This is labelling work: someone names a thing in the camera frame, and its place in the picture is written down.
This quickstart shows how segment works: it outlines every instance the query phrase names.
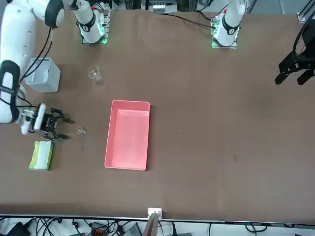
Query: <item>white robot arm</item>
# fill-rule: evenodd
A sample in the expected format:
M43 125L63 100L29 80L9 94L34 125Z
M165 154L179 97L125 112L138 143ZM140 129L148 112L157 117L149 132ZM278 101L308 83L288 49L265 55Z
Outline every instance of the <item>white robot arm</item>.
M98 42L104 36L104 32L100 29L101 14L97 10L92 11L89 2L86 0L63 1L77 18L83 38L88 43Z
M226 13L219 15L218 32L214 35L219 44L228 47L234 43L245 11L244 0L229 0Z
M23 134L39 130L45 104L26 109L26 90L20 85L36 44L36 18L51 28L63 22L61 0L12 0L4 10L0 45L0 123L16 122Z

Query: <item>brown table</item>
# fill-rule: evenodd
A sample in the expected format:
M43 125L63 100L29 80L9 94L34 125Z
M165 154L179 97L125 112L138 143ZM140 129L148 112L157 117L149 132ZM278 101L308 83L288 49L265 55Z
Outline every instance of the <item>brown table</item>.
M56 94L29 90L87 129L57 144L52 171L28 170L33 143L0 127L0 212L315 223L315 80L274 83L301 27L294 15L245 15L237 50L212 49L208 29L119 10L106 46L80 43L74 16L55 31ZM206 24L197 13L182 14ZM39 23L38 48L48 32ZM87 77L90 65L106 83ZM113 99L151 103L148 170L104 168Z

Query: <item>brown tabletop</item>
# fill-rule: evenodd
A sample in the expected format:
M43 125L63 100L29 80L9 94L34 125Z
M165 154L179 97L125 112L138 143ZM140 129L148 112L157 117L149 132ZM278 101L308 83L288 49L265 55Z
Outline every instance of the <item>brown tabletop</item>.
M207 24L197 13L182 14ZM0 212L315 223L315 81L277 86L279 62L301 27L295 15L245 15L237 50L212 49L208 29L119 10L106 46L80 43L72 13L54 32L58 93L34 104L86 127L55 147L52 171L28 169L34 141L0 127ZM48 29L38 27L40 51ZM102 69L105 85L87 77ZM147 171L105 169L113 99L152 105Z

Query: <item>metal mount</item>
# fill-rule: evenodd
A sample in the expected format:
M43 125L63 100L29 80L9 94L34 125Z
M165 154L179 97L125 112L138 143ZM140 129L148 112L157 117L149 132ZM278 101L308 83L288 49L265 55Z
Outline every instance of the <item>metal mount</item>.
M305 4L305 6L302 8L302 10L297 13L297 19L299 23L304 23L314 10L315 10L315 0L309 0Z
M151 217L152 214L157 213L158 220L162 220L162 208L156 207L149 207L148 208L148 219Z

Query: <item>wire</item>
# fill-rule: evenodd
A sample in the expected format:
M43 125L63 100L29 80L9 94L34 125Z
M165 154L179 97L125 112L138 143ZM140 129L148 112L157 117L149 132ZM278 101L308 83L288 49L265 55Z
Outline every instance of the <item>wire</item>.
M48 55L48 53L49 53L49 51L50 51L52 45L53 45L53 41L50 42L50 45L49 45L49 48L48 48L46 54L45 54L44 57L40 60L39 64L37 64L37 66L35 67L35 69L32 70L30 73L24 75L22 78L28 77L29 75L31 75L32 73L34 73L34 71L36 71L36 70L39 68L39 66L42 64L42 62L43 62L43 61L45 60L45 58L47 57L47 55Z
M90 227L90 228L92 228L92 223L88 223L87 221L86 221L86 219L83 219L84 220L84 222Z
M10 103L8 103L7 101L4 101L2 98L0 98L0 101L1 101L1 102L4 102L6 105L11 106L11 104L10 104Z
M222 9L219 11L219 13L221 13L227 6L228 6L228 4L227 4L224 8L222 8Z
M296 59L297 61L300 61L300 62L312 61L312 60L314 61L314 57L310 57L310 58L301 57L300 55L298 55L296 53L296 46L297 46L298 42L300 41L301 35L304 33L305 29L309 26L308 23L311 21L311 19L313 18L314 15L315 15L315 11L313 11L312 14L305 21L304 25L302 26L301 30L299 31L299 33L296 36L296 39L294 41L292 54L293 54L293 58Z
M110 227L112 226L112 225L114 225L114 227L115 227L115 223L116 222L119 222L119 221L114 221L114 222L112 222L112 223L110 223L109 224L109 221L107 221L107 228L104 230L104 231L108 231L108 233L112 233L113 231L114 231L114 228L113 228L113 231L110 231L109 229L110 229ZM100 227L98 227L98 228L96 228L96 229L94 229L94 230L98 230L98 229L101 229L101 228L104 228L104 225L102 225L102 226L100 226Z
M82 234L81 234L80 231L77 229L77 227L75 227L75 229L77 230L78 234L82 236Z
M45 226L44 224L39 228L39 230L38 230L38 223L39 223L39 221L41 220L41 219L44 219L44 218L39 218L38 219L38 221L37 221L37 224L36 224L36 236L38 236L38 233L41 231L41 229Z
M16 107L37 107L37 106L33 106L32 103L30 103L28 100L26 100L25 98L22 98L20 95L17 95L18 98L20 98L22 101L25 101L28 103L29 106L16 106Z
M49 226L52 224L52 222L54 222L54 220L56 220L56 219L52 219L49 223L48 223L48 221L46 221L45 219L40 219L40 221L46 226L46 228L45 228L45 230L44 230L44 232L43 232L43 236L45 236L45 234L46 234L46 232L48 231L48 233L49 233L49 235L50 236L53 236L53 233L50 231L50 229L49 229Z
M203 11L206 7L210 6L213 1L214 0L210 0L210 2L207 5L205 5L200 11L197 11L197 12Z
M76 231L78 232L78 234L80 236L82 236L82 234L80 233L80 231L78 230L79 228L79 223L77 221L74 221L74 219L72 219L72 225L75 227Z
M174 17L177 17L177 18L182 19L182 20L184 20L184 21L188 21L188 22L194 23L194 24L196 24L196 25L203 26L203 27L207 27L207 28L211 28L211 29L214 29L214 30L215 30L215 27L214 27L214 26L204 25L204 24L201 24L201 23L198 23L198 22L195 22L195 21L191 21L191 20L186 19L186 18L181 17L181 16L172 15L172 14L164 14L164 15L167 15L167 16L174 16Z
M163 226L161 225L161 222L158 222L158 224L159 224L159 226L161 227L162 235L164 236Z
M25 98L22 98L20 95L17 95L17 96L18 96L18 98L20 98L21 100L27 102L27 103L28 103L28 106L23 105L23 106L16 106L16 107L37 107L37 106L33 106L28 100L26 100ZM11 106L11 104L10 104L9 102L4 101L2 98L0 98L0 101L3 102L3 103L5 103L6 105Z
M101 10L104 10L104 7L99 2L95 2L94 5L100 7Z
M286 228L294 228L295 224L291 224L291 226L287 225L287 224L283 224Z
M118 234L118 227L120 227L120 228L124 228L124 226L126 225L126 224L128 224L128 223L130 223L131 221L127 221L126 223L124 223L124 224L122 224L122 225L119 225L118 224L118 221L116 222L117 223L117 229L115 230L115 232L111 235L111 236L114 236L115 234L117 234L118 236L120 236L119 234Z
M248 228L248 224L249 224L250 226L252 226L253 230L250 230L250 229ZM268 226L265 226L265 228L262 229L262 230L256 230L255 226L254 226L252 223L246 223L246 224L245 224L245 228L247 229L248 232L251 232L251 233L255 234L255 236L257 236L257 233L261 233L261 232L266 231L267 228L268 228Z
M210 223L210 225L209 225L209 231L208 231L208 236L210 236L211 226L212 226L212 224Z
M29 71L30 69L33 67L33 65L35 65L35 63L38 61L39 57L41 56L41 54L44 52L46 46L47 46L47 43L48 43L48 40L49 40L49 37L50 37L50 33L51 33L51 30L52 28L49 29L49 32L48 32L48 36L47 36L47 39L46 39L46 42L44 44L44 47L43 49L40 51L40 53L38 54L38 56L36 57L36 59L33 61L33 63L30 65L30 67L27 69L27 71L24 73L24 75L22 76L22 78L20 79L20 83L22 82L22 80L27 77L25 76Z

